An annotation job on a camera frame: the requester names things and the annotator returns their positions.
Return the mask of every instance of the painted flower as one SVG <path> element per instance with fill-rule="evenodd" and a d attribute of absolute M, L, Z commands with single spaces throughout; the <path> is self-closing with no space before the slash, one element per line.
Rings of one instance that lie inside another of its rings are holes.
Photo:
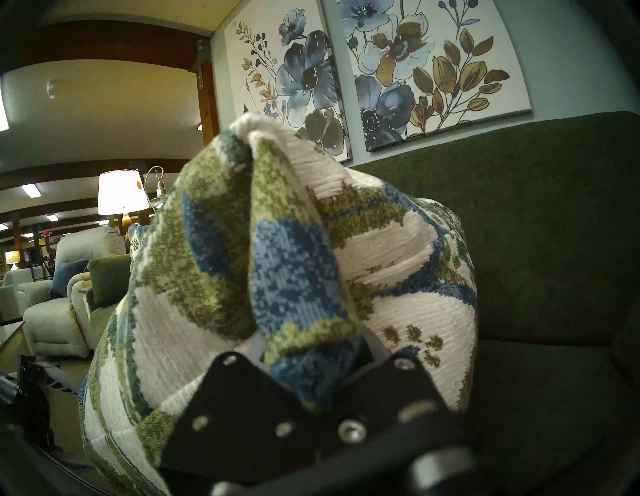
<path fill-rule="evenodd" d="M 305 117 L 305 126 L 298 129 L 298 135 L 334 156 L 344 150 L 344 132 L 340 122 L 332 115 L 323 115 L 318 109 Z"/>
<path fill-rule="evenodd" d="M 394 4 L 394 0 L 340 0 L 340 18 L 344 36 L 351 36 L 356 28 L 359 31 L 373 31 L 389 21 L 385 13 Z"/>
<path fill-rule="evenodd" d="M 306 24 L 307 18 L 305 17 L 305 10 L 303 8 L 295 8 L 284 16 L 284 20 L 278 28 L 278 32 L 280 33 L 280 36 L 282 36 L 282 46 L 286 47 L 289 43 L 302 35 Z"/>
<path fill-rule="evenodd" d="M 423 67 L 435 44 L 424 39 L 429 21 L 423 13 L 408 15 L 400 24 L 397 17 L 380 26 L 371 41 L 364 45 L 358 60 L 360 71 L 376 74 L 383 86 L 389 86 L 394 78 L 409 79 L 416 67 Z"/>
<path fill-rule="evenodd" d="M 276 74 L 279 95 L 289 97 L 287 118 L 289 125 L 300 127 L 307 115 L 311 96 L 314 107 L 326 109 L 338 101 L 333 71 L 326 56 L 326 36 L 322 31 L 312 31 L 305 46 L 294 43 L 284 56 L 284 64 Z"/>
<path fill-rule="evenodd" d="M 412 89 L 396 81 L 382 92 L 376 78 L 358 76 L 356 91 L 367 151 L 401 141 L 399 130 L 404 130 L 415 106 Z"/>

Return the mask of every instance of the white lampshade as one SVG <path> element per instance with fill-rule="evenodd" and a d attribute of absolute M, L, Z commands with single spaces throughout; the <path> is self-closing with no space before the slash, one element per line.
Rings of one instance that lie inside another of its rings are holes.
<path fill-rule="evenodd" d="M 4 257 L 6 258 L 6 262 L 8 264 L 16 264 L 20 262 L 20 252 L 18 250 L 14 250 L 12 252 L 6 252 L 4 254 Z"/>
<path fill-rule="evenodd" d="M 124 214 L 149 208 L 149 200 L 137 170 L 112 170 L 100 174 L 98 214 Z"/>

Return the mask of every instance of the wooden post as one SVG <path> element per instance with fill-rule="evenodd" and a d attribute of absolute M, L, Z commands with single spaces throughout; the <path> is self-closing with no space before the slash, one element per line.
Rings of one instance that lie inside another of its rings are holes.
<path fill-rule="evenodd" d="M 14 218 L 13 221 L 13 243 L 15 249 L 20 252 L 20 262 L 18 268 L 24 269 L 24 252 L 22 251 L 22 238 L 20 237 L 20 219 Z"/>
<path fill-rule="evenodd" d="M 202 140 L 207 146 L 220 134 L 216 92 L 213 85 L 213 65 L 211 64 L 211 42 L 199 40 L 196 43 L 198 60 L 196 62 L 196 80 L 198 84 L 198 103 L 200 104 L 200 123 Z"/>
<path fill-rule="evenodd" d="M 40 226 L 33 226 L 33 246 L 36 247 L 36 259 L 33 261 L 35 264 L 42 265 L 42 249 L 40 247 Z"/>

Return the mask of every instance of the green sofa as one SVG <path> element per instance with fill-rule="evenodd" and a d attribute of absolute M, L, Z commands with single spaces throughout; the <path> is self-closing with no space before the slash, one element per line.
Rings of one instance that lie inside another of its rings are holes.
<path fill-rule="evenodd" d="M 467 419 L 503 489 L 619 494 L 640 472 L 640 116 L 524 124 L 357 169 L 462 221 L 479 299 Z"/>

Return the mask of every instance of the throw pillow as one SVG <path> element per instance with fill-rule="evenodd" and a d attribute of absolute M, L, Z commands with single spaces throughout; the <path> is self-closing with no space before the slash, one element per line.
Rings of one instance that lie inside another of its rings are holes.
<path fill-rule="evenodd" d="M 138 223 L 129 226 L 129 242 L 131 244 L 131 265 L 129 266 L 129 271 L 133 270 L 133 261 L 138 256 L 147 229 L 149 229 L 149 226 L 143 226 Z"/>
<path fill-rule="evenodd" d="M 89 274 L 93 286 L 93 300 L 98 307 L 118 303 L 129 288 L 129 265 L 127 254 L 93 259 L 89 262 Z"/>
<path fill-rule="evenodd" d="M 67 284 L 69 280 L 76 274 L 80 274 L 86 270 L 89 260 L 76 260 L 68 264 L 57 263 L 56 271 L 53 274 L 53 281 L 49 288 L 48 300 L 67 297 Z"/>

